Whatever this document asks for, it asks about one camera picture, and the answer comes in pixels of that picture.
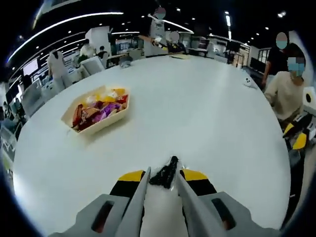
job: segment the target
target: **white table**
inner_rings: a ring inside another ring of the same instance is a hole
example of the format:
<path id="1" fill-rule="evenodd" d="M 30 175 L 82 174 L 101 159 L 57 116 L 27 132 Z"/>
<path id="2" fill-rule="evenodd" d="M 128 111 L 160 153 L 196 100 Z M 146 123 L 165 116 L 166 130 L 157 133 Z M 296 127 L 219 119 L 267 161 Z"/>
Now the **white table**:
<path id="1" fill-rule="evenodd" d="M 63 90 L 23 127 L 14 190 L 35 225 L 44 234 L 63 232 L 121 175 L 160 167 L 177 155 L 245 205 L 257 224 L 280 228 L 290 193 L 288 153 L 264 95 L 242 85 L 248 74 L 194 56 L 132 64 Z M 68 105 L 103 84 L 130 88 L 129 116 L 90 139 L 69 132 L 60 120 Z"/>

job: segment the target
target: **face mask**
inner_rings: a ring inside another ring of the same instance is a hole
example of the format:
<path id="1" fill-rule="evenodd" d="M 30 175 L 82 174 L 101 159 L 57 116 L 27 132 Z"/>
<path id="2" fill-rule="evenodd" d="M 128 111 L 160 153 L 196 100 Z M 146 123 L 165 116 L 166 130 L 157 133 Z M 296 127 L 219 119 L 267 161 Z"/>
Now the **face mask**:
<path id="1" fill-rule="evenodd" d="M 281 40 L 277 40 L 276 41 L 276 45 L 279 49 L 285 49 L 287 42 L 286 41 L 281 41 Z"/>

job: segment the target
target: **computer monitor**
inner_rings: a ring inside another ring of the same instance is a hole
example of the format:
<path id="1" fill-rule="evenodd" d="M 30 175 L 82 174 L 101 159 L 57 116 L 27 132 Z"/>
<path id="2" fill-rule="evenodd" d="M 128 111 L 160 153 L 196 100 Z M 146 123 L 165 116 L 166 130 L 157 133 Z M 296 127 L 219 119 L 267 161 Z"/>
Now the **computer monitor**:
<path id="1" fill-rule="evenodd" d="M 256 71 L 264 73 L 266 69 L 266 64 L 256 58 L 251 58 L 250 67 Z"/>
<path id="2" fill-rule="evenodd" d="M 39 69 L 39 64 L 38 59 L 36 58 L 23 68 L 23 75 L 31 75 L 37 69 Z"/>

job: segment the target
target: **wall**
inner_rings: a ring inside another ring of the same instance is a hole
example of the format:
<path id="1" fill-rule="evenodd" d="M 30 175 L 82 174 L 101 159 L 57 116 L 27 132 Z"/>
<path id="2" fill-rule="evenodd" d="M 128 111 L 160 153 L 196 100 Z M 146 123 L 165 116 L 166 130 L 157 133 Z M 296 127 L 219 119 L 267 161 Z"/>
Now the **wall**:
<path id="1" fill-rule="evenodd" d="M 247 66 L 250 66 L 251 58 L 258 59 L 258 55 L 259 55 L 259 49 L 254 46 L 251 46 Z"/>
<path id="2" fill-rule="evenodd" d="M 303 72 L 303 78 L 306 80 L 308 85 L 312 85 L 316 88 L 316 80 L 314 79 L 313 64 L 307 50 L 304 47 L 303 42 L 301 41 L 299 35 L 295 31 L 289 32 L 289 40 L 290 40 L 290 43 L 297 44 L 303 51 L 305 55 L 305 59 L 306 59 L 306 67 L 305 67 L 305 71 Z"/>
<path id="3" fill-rule="evenodd" d="M 90 40 L 90 44 L 93 45 L 97 53 L 100 51 L 100 47 L 104 46 L 104 50 L 111 52 L 111 45 L 109 43 L 109 26 L 96 27 L 90 29 L 86 34 L 85 38 Z"/>

